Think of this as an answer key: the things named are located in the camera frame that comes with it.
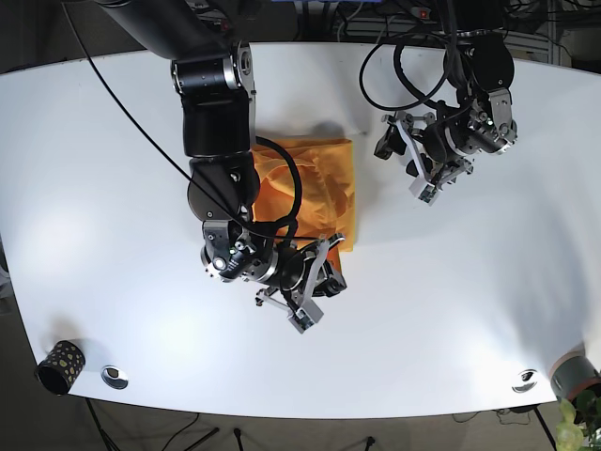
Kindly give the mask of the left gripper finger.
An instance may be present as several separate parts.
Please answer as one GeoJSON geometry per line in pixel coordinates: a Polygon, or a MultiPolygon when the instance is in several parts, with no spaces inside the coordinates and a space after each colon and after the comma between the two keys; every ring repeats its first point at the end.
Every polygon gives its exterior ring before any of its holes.
{"type": "Polygon", "coordinates": [[[407,144],[402,139],[395,126],[389,126],[384,135],[378,140],[374,155],[381,160],[388,160],[393,154],[403,156],[407,144]]]}
{"type": "Polygon", "coordinates": [[[416,163],[413,160],[406,165],[406,173],[414,178],[418,178],[420,176],[416,163]]]}

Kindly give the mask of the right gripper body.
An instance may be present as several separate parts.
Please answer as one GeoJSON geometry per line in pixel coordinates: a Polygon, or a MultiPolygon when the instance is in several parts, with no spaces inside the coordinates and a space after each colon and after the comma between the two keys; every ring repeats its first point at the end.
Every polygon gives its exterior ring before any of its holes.
{"type": "Polygon", "coordinates": [[[255,295],[255,304],[269,304],[287,313],[287,320],[303,334],[318,324],[324,316],[315,302],[317,284],[325,269],[341,270],[328,259],[330,251],[344,241],[344,235],[313,241],[301,249],[289,247],[278,256],[283,257],[274,274],[264,282],[265,287],[255,295]]]}

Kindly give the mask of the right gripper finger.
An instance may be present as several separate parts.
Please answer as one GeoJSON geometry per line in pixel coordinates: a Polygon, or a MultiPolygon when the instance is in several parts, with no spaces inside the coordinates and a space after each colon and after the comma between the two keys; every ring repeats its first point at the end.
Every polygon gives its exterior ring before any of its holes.
{"type": "Polygon", "coordinates": [[[344,276],[336,269],[325,269],[323,279],[317,284],[318,297],[333,297],[347,288],[344,276]]]}

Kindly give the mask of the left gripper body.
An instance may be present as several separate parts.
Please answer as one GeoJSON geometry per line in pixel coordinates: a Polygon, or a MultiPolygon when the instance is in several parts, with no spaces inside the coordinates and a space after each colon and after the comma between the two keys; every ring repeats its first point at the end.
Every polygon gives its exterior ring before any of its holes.
{"type": "Polygon", "coordinates": [[[434,113],[414,116],[399,111],[384,115],[383,122],[387,129],[395,126],[407,144],[405,154],[398,156],[405,168],[411,160],[416,163],[420,176],[414,178],[409,191],[426,205],[433,205],[447,184],[454,184],[460,175],[473,172],[472,161],[456,154],[452,146],[441,139],[434,113]]]}

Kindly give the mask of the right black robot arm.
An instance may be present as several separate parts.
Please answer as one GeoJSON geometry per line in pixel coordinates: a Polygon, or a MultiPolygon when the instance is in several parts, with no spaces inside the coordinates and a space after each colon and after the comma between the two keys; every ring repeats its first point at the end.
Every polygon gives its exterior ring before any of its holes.
{"type": "Polygon", "coordinates": [[[190,164],[188,203],[202,224],[201,259],[208,274],[225,283],[258,283],[257,304],[281,307],[299,332],[310,329],[323,316],[316,299],[347,286],[327,259],[344,237],[298,235],[302,182],[290,155],[285,155],[294,190],[290,211],[270,221],[254,218],[260,180],[252,147],[277,154],[284,149],[255,133],[250,47],[210,30],[184,1],[104,1],[101,7],[171,63],[190,164]]]}

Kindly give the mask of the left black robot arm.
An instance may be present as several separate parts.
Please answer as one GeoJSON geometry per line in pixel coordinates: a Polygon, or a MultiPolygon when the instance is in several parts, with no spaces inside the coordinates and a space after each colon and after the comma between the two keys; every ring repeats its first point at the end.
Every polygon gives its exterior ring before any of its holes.
{"type": "Polygon", "coordinates": [[[502,154],[517,140],[510,86],[515,64],[500,31],[499,1],[438,1],[441,29],[418,26],[395,38],[394,73],[413,97],[412,103],[384,106],[387,130],[375,156],[396,154],[414,178],[409,189],[432,204],[443,187],[473,171],[471,156],[502,154]],[[402,67],[402,53],[417,37],[432,38],[444,48],[443,73],[428,93],[413,84],[402,67]]]}

